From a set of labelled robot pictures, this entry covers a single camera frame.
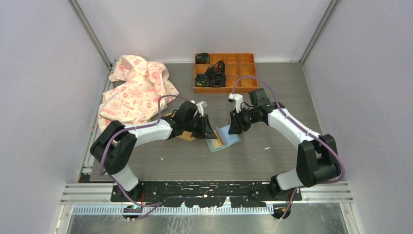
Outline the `yellow oval tray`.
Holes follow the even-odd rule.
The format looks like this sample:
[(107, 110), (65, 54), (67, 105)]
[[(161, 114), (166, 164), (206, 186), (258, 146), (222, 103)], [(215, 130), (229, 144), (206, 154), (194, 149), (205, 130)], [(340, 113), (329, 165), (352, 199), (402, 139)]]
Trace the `yellow oval tray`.
[[(164, 117), (174, 117), (175, 113), (168, 113)], [(176, 136), (176, 138), (185, 140), (185, 141), (194, 141), (196, 138), (192, 135), (192, 132), (183, 131), (181, 135)]]

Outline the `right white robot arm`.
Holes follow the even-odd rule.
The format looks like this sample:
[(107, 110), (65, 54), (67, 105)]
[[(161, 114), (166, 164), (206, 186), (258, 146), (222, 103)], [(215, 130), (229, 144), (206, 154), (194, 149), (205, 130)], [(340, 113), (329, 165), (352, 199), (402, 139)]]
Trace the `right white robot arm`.
[(229, 102), (235, 104), (230, 112), (230, 135), (248, 131), (253, 123), (263, 122), (281, 133), (297, 149), (294, 169), (270, 179), (270, 193), (283, 200), (295, 188), (312, 187), (339, 179), (344, 170), (338, 158), (335, 139), (320, 135), (305, 127), (278, 101), (271, 102), (263, 88), (250, 92), (251, 105), (240, 94), (231, 93)]

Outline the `light green card holder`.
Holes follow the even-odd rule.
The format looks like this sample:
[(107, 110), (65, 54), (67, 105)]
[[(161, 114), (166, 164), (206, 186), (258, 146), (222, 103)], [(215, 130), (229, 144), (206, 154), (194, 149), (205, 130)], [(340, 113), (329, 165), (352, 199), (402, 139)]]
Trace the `light green card holder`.
[[(227, 144), (227, 146), (224, 147), (224, 148), (227, 148), (227, 147), (229, 147), (231, 145), (234, 145), (236, 143), (239, 143), (241, 141), (239, 135), (237, 135), (237, 134), (230, 135), (228, 133), (229, 127), (230, 127), (230, 125), (226, 125), (226, 126), (223, 126), (223, 127), (216, 127), (216, 129), (215, 129), (215, 130), (219, 131), (221, 138)], [(206, 139), (207, 146), (208, 146), (211, 153), (219, 151), (219, 150), (217, 150), (217, 151), (213, 150), (213, 145), (212, 145), (213, 140), (214, 139)]]

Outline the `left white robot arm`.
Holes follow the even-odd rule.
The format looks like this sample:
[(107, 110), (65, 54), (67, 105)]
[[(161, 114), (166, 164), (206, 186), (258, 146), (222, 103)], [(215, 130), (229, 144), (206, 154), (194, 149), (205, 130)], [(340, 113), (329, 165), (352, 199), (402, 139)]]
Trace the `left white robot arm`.
[(130, 127), (114, 120), (92, 144), (90, 153), (123, 188), (124, 197), (137, 201), (142, 195), (142, 188), (128, 166), (133, 149), (152, 141), (172, 139), (184, 132), (189, 132), (194, 138), (216, 139), (208, 115), (204, 113), (205, 106), (204, 101), (185, 101), (168, 116)]

